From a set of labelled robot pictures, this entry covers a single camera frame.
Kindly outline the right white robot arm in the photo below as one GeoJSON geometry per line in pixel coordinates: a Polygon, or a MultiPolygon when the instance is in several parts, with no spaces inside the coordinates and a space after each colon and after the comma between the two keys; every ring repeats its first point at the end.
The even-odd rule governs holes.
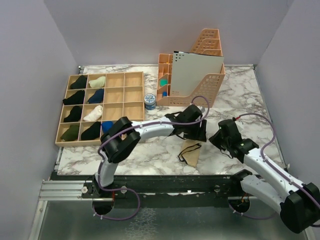
{"type": "Polygon", "coordinates": [[[228,151],[258,173],[247,170],[233,175],[229,189],[240,196],[255,196],[279,214],[284,225],[298,234],[320,220],[320,190],[313,183],[305,184],[276,165],[262,153],[259,145],[242,138],[235,119],[218,123],[218,131],[209,141],[221,151],[228,151]]]}

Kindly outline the beige underwear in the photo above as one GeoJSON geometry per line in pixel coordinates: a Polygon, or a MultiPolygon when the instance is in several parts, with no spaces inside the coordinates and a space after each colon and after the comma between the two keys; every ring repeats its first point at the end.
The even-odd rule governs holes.
{"type": "Polygon", "coordinates": [[[180,152],[177,155],[178,160],[195,168],[198,164],[201,147],[202,144],[200,141],[184,140],[180,152]]]}

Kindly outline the blue boxer underwear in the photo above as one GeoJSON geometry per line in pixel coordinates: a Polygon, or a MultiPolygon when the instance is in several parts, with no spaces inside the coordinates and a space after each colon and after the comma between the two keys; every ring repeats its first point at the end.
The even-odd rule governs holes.
{"type": "Polygon", "coordinates": [[[113,122],[112,121],[103,121],[101,123],[101,128],[102,128],[102,132],[105,134],[108,132],[108,130],[113,126],[113,122]]]}

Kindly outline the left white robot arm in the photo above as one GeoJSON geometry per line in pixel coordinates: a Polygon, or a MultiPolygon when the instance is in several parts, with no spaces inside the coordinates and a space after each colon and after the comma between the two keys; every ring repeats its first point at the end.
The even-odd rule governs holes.
{"type": "Polygon", "coordinates": [[[131,121],[121,117],[100,138],[97,153],[102,157],[94,175],[93,191],[106,197],[111,191],[118,164],[126,160],[138,143],[156,137],[178,136],[183,140],[206,142],[206,117],[209,109],[189,105],[183,111],[147,121],[131,121]]]}

